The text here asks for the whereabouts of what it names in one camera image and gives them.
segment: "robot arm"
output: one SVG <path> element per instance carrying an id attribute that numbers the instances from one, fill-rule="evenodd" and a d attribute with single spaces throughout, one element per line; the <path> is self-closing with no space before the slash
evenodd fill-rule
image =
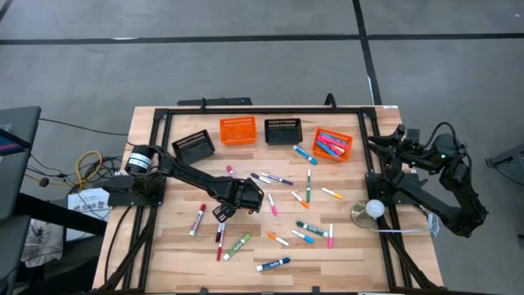
<path id="1" fill-rule="evenodd" d="M 158 155 L 156 170 L 150 171 L 154 155 Z M 194 185 L 221 203 L 213 210 L 219 222 L 233 216 L 237 209 L 260 212 L 264 192 L 253 179 L 234 179 L 229 176 L 213 176 L 193 168 L 172 157 L 162 147 L 135 146 L 125 170 L 129 175 L 116 176 L 104 185 L 109 193 L 132 193 L 150 197 L 161 190 L 159 179 L 173 177 Z"/>
<path id="2" fill-rule="evenodd" d="M 396 131 L 385 137 L 369 137 L 370 149 L 386 164 L 386 170 L 376 185 L 384 196 L 396 192 L 413 199 L 440 217 L 445 227 L 459 236 L 469 237 L 472 231 L 484 222 L 487 211 L 481 205 L 478 194 L 471 184 L 471 160 L 464 145 L 453 135 L 441 134 L 429 149 L 435 132 L 426 145 L 418 143 L 418 131 L 399 125 Z M 463 162 L 467 157 L 469 166 Z M 445 204 L 422 189 L 424 183 L 405 177 L 402 163 L 429 171 L 430 175 L 440 173 L 440 183 L 457 198 L 460 208 Z"/>

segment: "cable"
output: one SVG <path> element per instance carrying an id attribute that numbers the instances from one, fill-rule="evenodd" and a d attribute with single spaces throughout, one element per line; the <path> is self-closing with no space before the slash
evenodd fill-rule
<path id="1" fill-rule="evenodd" d="M 505 173 L 503 173 L 501 170 L 499 170 L 499 167 L 497 167 L 497 166 L 495 167 L 495 171 L 499 172 L 500 175 L 502 175 L 503 177 L 507 178 L 508 180 L 511 180 L 515 184 L 524 185 L 524 183 L 516 181 L 515 179 L 513 179 L 513 178 L 509 177 L 508 175 L 506 175 Z"/>
<path id="2" fill-rule="evenodd" d="M 98 156 L 98 160 L 96 160 L 94 162 L 91 162 L 91 163 L 88 163 L 88 164 L 85 164 L 85 165 L 82 165 L 82 161 L 85 159 L 85 157 L 87 157 L 90 154 L 96 154 Z M 49 178 L 54 179 L 54 180 L 59 182 L 59 183 L 51 183 L 50 182 L 49 183 L 50 185 L 69 186 L 70 187 L 70 186 L 75 186 L 75 185 L 82 184 L 82 186 L 83 186 L 85 183 L 94 183 L 94 182 L 97 182 L 100 179 L 110 179 L 110 177 L 107 177 L 107 174 L 109 174 L 112 177 L 113 176 L 112 173 L 115 173 L 115 172 L 117 172 L 119 170 L 119 168 L 115 167 L 114 161 L 121 161 L 122 157 L 102 157 L 102 160 L 100 160 L 101 156 L 102 155 L 100 154 L 100 152 L 96 152 L 96 151 L 86 152 L 84 155 L 82 155 L 77 160 L 77 164 L 75 166 L 75 172 L 69 173 L 68 175 L 64 174 L 61 170 L 58 170 L 56 168 L 50 168 L 50 167 L 45 166 L 44 164 L 42 164 L 41 161 L 39 161 L 38 159 L 36 159 L 36 157 L 33 156 L 34 159 L 36 160 L 36 162 L 39 163 L 42 167 L 44 167 L 44 168 L 46 168 L 48 170 L 59 171 L 60 174 L 59 175 L 50 175 L 50 174 L 42 172 L 41 170 L 36 169 L 35 167 L 33 167 L 31 165 L 27 165 L 27 170 L 32 171 L 32 172 L 34 172 L 36 174 L 45 176 L 45 177 L 49 177 Z M 111 163 L 111 168 L 105 165 L 105 163 L 108 162 L 108 161 Z M 82 169 L 86 168 L 86 167 L 88 167 L 88 169 L 84 173 L 84 177 L 82 177 L 82 176 L 78 177 L 80 171 Z M 75 175 L 75 174 L 77 174 L 77 178 L 79 179 L 77 182 L 74 182 L 71 179 L 69 179 L 69 176 Z M 35 177 L 31 176 L 31 175 L 27 175 L 26 174 L 25 176 L 27 176 L 28 178 L 30 178 L 30 179 L 32 179 L 34 181 L 37 181 L 37 182 L 41 181 L 41 179 L 37 179 L 37 178 L 35 178 Z"/>
<path id="3" fill-rule="evenodd" d="M 457 133 L 455 132 L 455 128 L 448 122 L 440 122 L 433 130 L 433 132 L 431 133 L 431 136 L 429 137 L 429 139 L 427 140 L 427 143 L 424 144 L 422 146 L 422 148 L 427 148 L 429 147 L 429 144 L 431 143 L 431 141 L 433 140 L 433 137 L 435 136 L 436 134 L 436 131 L 442 126 L 442 125 L 446 125 L 449 127 L 449 129 L 451 129 L 451 134 L 453 136 L 453 141 L 454 141 L 454 144 L 455 144 L 455 147 L 457 149 L 459 149 L 459 145 L 457 143 Z"/>
<path id="4" fill-rule="evenodd" d="M 35 160 L 39 165 L 41 165 L 43 168 L 47 169 L 47 170 L 54 170 L 54 171 L 58 171 L 61 175 L 63 175 L 64 173 L 56 168 L 49 168 L 47 166 L 45 166 L 44 164 L 42 164 L 41 161 L 39 161 L 33 154 L 30 155 L 33 160 Z"/>
<path id="5" fill-rule="evenodd" d="M 42 121 L 47 121 L 47 122 L 52 122 L 52 123 L 57 123 L 57 124 L 62 124 L 62 125 L 66 125 L 66 126 L 69 126 L 69 127 L 74 127 L 74 128 L 78 128 L 78 129 L 83 129 L 83 130 L 87 130 L 87 131 L 91 131 L 91 132 L 95 132 L 95 133 L 99 133 L 99 134 L 108 134 L 108 135 L 117 135 L 117 136 L 128 136 L 128 134 L 122 134 L 122 133 L 115 133 L 115 132 L 108 132 L 108 131 L 101 131 L 101 130 L 91 129 L 91 128 L 87 128 L 87 127 L 82 127 L 82 126 L 74 125 L 74 124 L 71 124 L 71 123 L 60 122 L 59 120 L 51 120 L 51 119 L 44 119 L 44 118 L 40 118 L 40 120 L 42 120 Z"/>
<path id="6" fill-rule="evenodd" d="M 83 178 L 82 175 L 80 174 L 80 165 L 82 164 L 82 161 L 85 159 L 85 157 L 89 156 L 89 155 L 92 155 L 92 154 L 95 154 L 98 156 L 98 163 L 97 163 L 97 168 L 95 168 L 95 171 L 93 173 L 91 173 L 90 175 L 88 175 L 87 177 Z M 89 152 L 86 152 L 84 153 L 77 161 L 76 161 L 76 176 L 78 177 L 79 181 L 78 183 L 76 183 L 76 185 L 80 186 L 80 189 L 84 189 L 84 182 L 86 182 L 87 180 L 89 180 L 91 177 L 93 177 L 99 170 L 100 170 L 100 167 L 102 166 L 102 155 L 100 152 L 97 152 L 97 151 L 89 151 Z"/>
<path id="7" fill-rule="evenodd" d="M 27 178 L 29 178 L 29 179 L 32 179 L 32 180 L 34 180 L 34 181 L 36 181 L 36 182 L 38 182 L 38 183 L 39 183 L 40 181 L 42 181 L 41 179 L 38 179 L 38 178 L 36 178 L 36 177 L 34 177 L 34 176 L 32 176 L 32 175 L 27 175 L 27 174 L 26 174 L 26 175 L 24 175 L 24 176 L 27 177 Z M 70 185 L 68 185 L 68 184 L 55 184 L 55 183 L 52 183 L 52 182 L 50 182 L 49 185 L 56 185 L 56 186 L 62 186 L 62 187 L 70 187 Z"/>
<path id="8" fill-rule="evenodd" d="M 120 220 L 118 220 L 118 224 L 115 228 L 115 233 L 113 234 L 113 238 L 111 239 L 111 243 L 109 244 L 109 249 L 107 250 L 107 257 L 106 257 L 106 267 L 104 269 L 104 283 L 107 283 L 107 273 L 109 272 L 109 257 L 111 256 L 111 250 L 113 249 L 113 244 L 116 240 L 116 234 L 118 233 L 118 230 L 120 229 L 120 226 L 122 225 L 122 221 L 124 221 L 124 218 L 126 215 L 128 215 L 129 210 L 131 209 L 131 206 L 128 206 L 127 209 L 125 209 L 124 214 L 120 217 Z"/>
<path id="9" fill-rule="evenodd" d="M 453 137 L 453 143 L 455 145 L 455 147 L 457 148 L 457 151 L 460 153 L 460 150 L 461 150 L 461 147 L 459 146 L 459 142 L 457 141 L 457 133 L 455 132 L 455 128 L 449 123 L 449 122 L 440 122 L 433 130 L 433 132 L 431 132 L 431 136 L 429 137 L 429 139 L 427 140 L 426 144 L 424 144 L 422 146 L 422 149 L 425 149 L 427 148 L 430 144 L 431 144 L 431 141 L 433 140 L 433 137 L 435 137 L 435 134 L 436 134 L 436 131 L 443 125 L 446 125 L 449 127 L 449 129 L 451 130 L 451 135 Z M 466 156 L 466 158 L 468 159 L 468 167 L 469 167 L 469 177 L 472 177 L 472 174 L 473 174 L 473 161 L 472 161 L 472 158 L 469 156 L 469 153 L 468 151 L 464 148 L 463 149 L 463 154 Z"/>

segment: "black basket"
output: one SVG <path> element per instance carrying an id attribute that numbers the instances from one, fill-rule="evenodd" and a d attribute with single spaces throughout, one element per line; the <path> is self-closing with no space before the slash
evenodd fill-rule
<path id="1" fill-rule="evenodd" d="M 268 145 L 297 144 L 302 141 L 300 119 L 267 119 L 264 121 Z"/>
<path id="2" fill-rule="evenodd" d="M 192 164 L 201 159 L 210 157 L 215 152 L 213 142 L 207 130 L 202 130 L 179 139 L 173 143 L 174 155 L 186 164 Z"/>

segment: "gray floor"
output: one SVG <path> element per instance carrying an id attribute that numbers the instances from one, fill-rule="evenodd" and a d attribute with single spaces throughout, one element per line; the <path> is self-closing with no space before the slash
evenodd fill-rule
<path id="1" fill-rule="evenodd" d="M 521 1 L 361 2 L 370 34 L 524 32 Z M 15 0 L 0 23 L 0 39 L 356 32 L 351 1 L 342 0 Z M 522 293 L 522 187 L 488 170 L 484 158 L 524 139 L 524 39 L 370 46 L 383 103 L 399 105 L 422 138 L 438 122 L 451 122 L 470 147 L 473 185 L 490 214 L 471 238 L 441 230 L 435 245 L 445 285 Z M 135 106 L 180 99 L 311 104 L 332 92 L 339 104 L 371 103 L 358 41 L 0 46 L 0 89 L 2 108 L 36 104 L 43 117 L 115 132 L 129 128 Z M 123 142 L 42 122 L 34 154 L 72 172 L 82 153 L 119 155 Z M 46 199 L 66 193 L 30 181 L 23 189 Z M 427 189 L 454 201 L 435 177 Z"/>

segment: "orange marker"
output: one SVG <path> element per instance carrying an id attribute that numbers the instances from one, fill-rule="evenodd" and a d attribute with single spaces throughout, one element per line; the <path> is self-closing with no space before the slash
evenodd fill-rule
<path id="1" fill-rule="evenodd" d="M 302 206 L 304 206 L 304 207 L 309 209 L 308 202 L 302 200 L 302 198 L 295 192 L 291 192 L 291 194 L 293 195 L 293 197 L 295 197 L 298 200 L 298 202 L 300 202 L 302 204 Z"/>
<path id="2" fill-rule="evenodd" d="M 268 237 L 271 238 L 271 239 L 273 239 L 273 240 L 275 240 L 275 241 L 277 241 L 277 242 L 279 242 L 279 243 L 281 243 L 281 244 L 284 245 L 284 246 L 289 246 L 289 243 L 288 243 L 288 242 L 286 242 L 286 241 L 284 241 L 283 239 L 277 237 L 277 235 L 276 235 L 275 233 L 271 233 L 271 232 L 269 232 L 269 233 L 268 233 Z"/>

